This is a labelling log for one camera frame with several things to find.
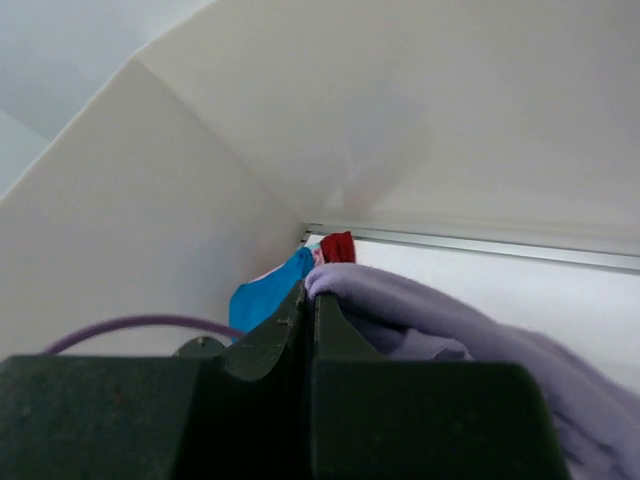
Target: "dark red fabric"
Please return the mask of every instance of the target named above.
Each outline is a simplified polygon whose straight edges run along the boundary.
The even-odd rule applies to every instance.
[[[328,263],[356,263],[356,246],[351,232],[332,233],[320,240],[320,247]]]

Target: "purple cloth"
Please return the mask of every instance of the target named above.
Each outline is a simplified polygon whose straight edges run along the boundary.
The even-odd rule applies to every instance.
[[[549,405],[572,471],[640,480],[640,397],[546,336],[500,325],[442,292],[362,265],[324,265],[305,284],[312,300],[334,294],[360,333],[393,359],[523,365]]]

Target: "purple cable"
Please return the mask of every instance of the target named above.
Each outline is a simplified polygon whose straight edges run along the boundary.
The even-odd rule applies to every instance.
[[[244,332],[226,325],[219,325],[209,320],[201,320],[193,317],[183,317],[181,315],[136,315],[132,317],[114,318],[94,323],[88,327],[76,330],[73,333],[57,340],[43,350],[42,353],[55,355],[65,351],[67,348],[84,342],[90,338],[102,335],[103,333],[122,330],[123,328],[170,326],[192,328],[194,330],[204,330],[206,332],[217,333],[225,337],[241,338]]]

